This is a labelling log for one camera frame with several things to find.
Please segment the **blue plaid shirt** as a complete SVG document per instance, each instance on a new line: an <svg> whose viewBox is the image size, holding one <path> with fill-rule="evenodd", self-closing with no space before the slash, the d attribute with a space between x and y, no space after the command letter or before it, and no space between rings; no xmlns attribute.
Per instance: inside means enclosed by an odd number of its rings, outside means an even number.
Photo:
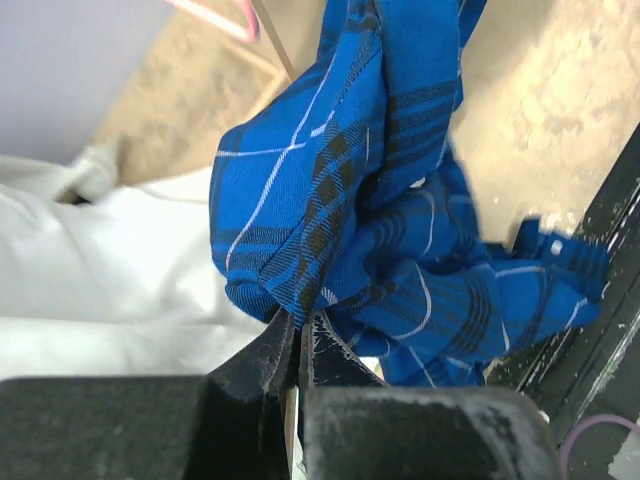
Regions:
<svg viewBox="0 0 640 480"><path fill-rule="evenodd" d="M495 359L598 316L600 245L522 223L482 241L448 138L481 1L331 1L315 63L228 131L210 188L213 261L268 321L322 312L394 386L480 385Z"/></svg>

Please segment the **pink hangers on rack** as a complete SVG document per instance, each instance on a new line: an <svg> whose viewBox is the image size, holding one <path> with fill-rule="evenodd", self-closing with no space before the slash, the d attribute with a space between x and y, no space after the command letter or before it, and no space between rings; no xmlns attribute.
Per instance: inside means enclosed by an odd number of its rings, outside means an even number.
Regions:
<svg viewBox="0 0 640 480"><path fill-rule="evenodd" d="M235 4L245 19L245 25L231 21L215 10L192 0L167 0L172 6L181 9L197 19L204 21L225 34L244 43L252 43L259 37L259 21L253 4L249 0L237 0Z"/></svg>

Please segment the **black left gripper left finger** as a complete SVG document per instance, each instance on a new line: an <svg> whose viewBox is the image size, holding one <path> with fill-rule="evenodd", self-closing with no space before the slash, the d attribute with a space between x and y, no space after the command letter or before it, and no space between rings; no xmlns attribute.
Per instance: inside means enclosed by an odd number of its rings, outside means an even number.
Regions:
<svg viewBox="0 0 640 480"><path fill-rule="evenodd" d="M1 385L5 479L286 479L295 325L278 311L202 376L57 377Z"/></svg>

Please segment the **white hanging shirt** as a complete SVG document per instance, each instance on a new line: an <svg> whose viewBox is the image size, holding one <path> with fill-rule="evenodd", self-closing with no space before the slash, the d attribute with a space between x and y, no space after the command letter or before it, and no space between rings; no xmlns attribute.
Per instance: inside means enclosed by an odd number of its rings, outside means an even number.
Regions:
<svg viewBox="0 0 640 480"><path fill-rule="evenodd" d="M1 375L193 375L263 331L209 246L210 172L117 182L116 142L1 160Z"/></svg>

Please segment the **wooden garment rack frame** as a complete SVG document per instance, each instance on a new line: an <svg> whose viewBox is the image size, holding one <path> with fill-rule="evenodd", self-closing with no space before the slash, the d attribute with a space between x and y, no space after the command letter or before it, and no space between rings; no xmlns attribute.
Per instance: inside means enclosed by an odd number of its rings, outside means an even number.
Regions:
<svg viewBox="0 0 640 480"><path fill-rule="evenodd" d="M225 46L271 78L263 94L268 103L296 78L297 72L263 1L234 1L245 18L246 39L230 35Z"/></svg>

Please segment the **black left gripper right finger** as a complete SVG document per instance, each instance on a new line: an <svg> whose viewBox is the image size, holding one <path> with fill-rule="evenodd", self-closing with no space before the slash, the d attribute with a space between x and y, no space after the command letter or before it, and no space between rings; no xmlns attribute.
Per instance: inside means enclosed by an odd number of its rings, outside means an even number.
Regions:
<svg viewBox="0 0 640 480"><path fill-rule="evenodd" d="M299 386L310 479L563 476L531 400L496 387L391 387L322 312L302 330Z"/></svg>

